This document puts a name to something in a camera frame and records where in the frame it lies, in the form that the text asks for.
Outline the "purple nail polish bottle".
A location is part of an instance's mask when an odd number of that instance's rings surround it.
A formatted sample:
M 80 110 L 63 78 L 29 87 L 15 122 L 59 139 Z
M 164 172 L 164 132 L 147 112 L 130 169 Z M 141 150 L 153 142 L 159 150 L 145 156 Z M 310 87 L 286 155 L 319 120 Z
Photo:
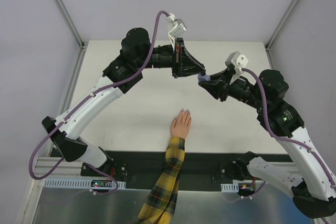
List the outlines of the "purple nail polish bottle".
M 198 81 L 199 81 L 199 82 L 209 82 L 209 81 L 211 81 L 210 76 L 207 75 L 207 74 L 205 74 L 205 75 L 201 75 L 201 74 L 199 74 L 199 75 L 197 76 L 197 78 L 198 78 Z

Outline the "yellow plaid sleeve forearm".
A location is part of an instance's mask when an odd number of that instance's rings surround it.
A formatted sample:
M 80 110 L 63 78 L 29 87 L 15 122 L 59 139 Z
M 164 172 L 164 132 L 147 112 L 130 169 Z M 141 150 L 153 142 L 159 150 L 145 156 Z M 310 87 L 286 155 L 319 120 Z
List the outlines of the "yellow plaid sleeve forearm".
M 178 196 L 185 139 L 173 137 L 167 146 L 161 175 L 148 194 L 136 223 L 171 223 Z

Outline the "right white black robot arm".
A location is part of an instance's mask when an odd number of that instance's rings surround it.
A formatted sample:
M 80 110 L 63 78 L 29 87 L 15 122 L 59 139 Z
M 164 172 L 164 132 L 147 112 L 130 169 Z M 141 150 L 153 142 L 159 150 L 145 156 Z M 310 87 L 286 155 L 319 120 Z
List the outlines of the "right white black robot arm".
M 318 219 L 335 214 L 335 175 L 314 146 L 305 123 L 297 110 L 284 100 L 289 89 L 282 74 L 266 69 L 256 80 L 233 79 L 230 68 L 213 74 L 199 75 L 198 84 L 221 102 L 232 97 L 257 111 L 260 125 L 286 150 L 299 175 L 275 168 L 253 152 L 243 154 L 225 167 L 225 175 L 235 180 L 260 178 L 287 194 L 307 217 Z

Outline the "mannequin hand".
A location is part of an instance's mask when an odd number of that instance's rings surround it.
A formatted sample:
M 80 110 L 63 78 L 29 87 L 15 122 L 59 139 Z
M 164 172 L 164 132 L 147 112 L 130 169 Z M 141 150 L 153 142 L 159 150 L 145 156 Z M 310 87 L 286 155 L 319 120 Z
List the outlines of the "mannequin hand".
M 190 131 L 191 122 L 192 118 L 190 111 L 182 109 L 171 123 L 170 127 L 171 137 L 179 137 L 186 139 Z

